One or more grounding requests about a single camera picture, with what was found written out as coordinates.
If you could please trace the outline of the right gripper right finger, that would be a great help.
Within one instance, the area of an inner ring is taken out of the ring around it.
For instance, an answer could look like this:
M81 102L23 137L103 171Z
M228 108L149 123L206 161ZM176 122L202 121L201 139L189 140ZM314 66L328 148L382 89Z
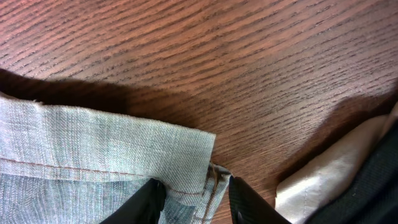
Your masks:
M290 224L242 178L229 178L229 206L233 224Z

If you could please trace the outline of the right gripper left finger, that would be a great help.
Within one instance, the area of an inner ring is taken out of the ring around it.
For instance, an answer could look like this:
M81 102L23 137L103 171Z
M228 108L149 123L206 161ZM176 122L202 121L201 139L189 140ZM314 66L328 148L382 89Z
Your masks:
M166 196L165 185L150 179L101 224L158 224Z

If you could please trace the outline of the light blue denim shorts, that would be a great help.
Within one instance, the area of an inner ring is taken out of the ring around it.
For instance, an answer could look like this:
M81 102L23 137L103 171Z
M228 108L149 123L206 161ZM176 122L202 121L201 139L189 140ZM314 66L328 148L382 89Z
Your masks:
M100 223L148 180L161 223L210 223L230 172L215 135L161 121L1 95L1 222Z

